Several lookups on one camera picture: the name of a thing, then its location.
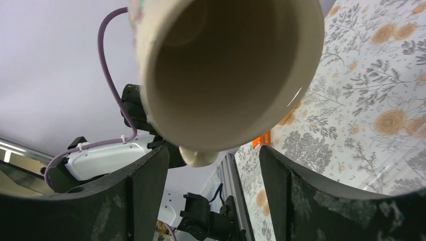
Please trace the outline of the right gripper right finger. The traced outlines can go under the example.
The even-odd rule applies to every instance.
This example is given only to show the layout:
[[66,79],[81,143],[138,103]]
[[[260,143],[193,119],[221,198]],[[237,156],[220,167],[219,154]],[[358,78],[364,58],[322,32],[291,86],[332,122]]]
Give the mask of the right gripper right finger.
[[263,146],[259,161],[277,240],[425,240],[425,190],[357,189]]

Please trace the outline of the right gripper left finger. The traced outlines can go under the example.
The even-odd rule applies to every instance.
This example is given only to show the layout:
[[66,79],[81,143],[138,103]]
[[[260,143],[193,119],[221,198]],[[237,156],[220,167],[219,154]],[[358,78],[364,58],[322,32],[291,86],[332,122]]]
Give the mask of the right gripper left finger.
[[3,194],[1,240],[152,240],[168,165],[161,146],[63,194]]

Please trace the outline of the tall cream illustrated mug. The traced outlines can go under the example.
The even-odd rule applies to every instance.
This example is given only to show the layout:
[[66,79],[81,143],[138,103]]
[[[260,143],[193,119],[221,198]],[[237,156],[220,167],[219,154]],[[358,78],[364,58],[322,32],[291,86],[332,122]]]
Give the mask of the tall cream illustrated mug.
[[276,126],[323,50],[319,1],[129,1],[143,109],[192,167]]

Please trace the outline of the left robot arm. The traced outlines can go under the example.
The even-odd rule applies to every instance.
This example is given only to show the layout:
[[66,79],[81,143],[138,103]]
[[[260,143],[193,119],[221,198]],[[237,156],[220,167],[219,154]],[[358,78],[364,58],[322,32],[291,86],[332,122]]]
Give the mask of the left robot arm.
[[127,142],[119,139],[117,142],[104,141],[101,145],[95,145],[89,143],[85,137],[76,138],[65,155],[55,157],[45,169],[45,181],[53,191],[65,193],[121,169],[160,146],[166,146],[168,149],[170,169],[186,165],[178,147],[167,142],[148,123],[140,100],[140,86],[127,84],[121,101],[136,129],[148,132],[154,139],[144,143],[141,137],[136,135],[133,140]]

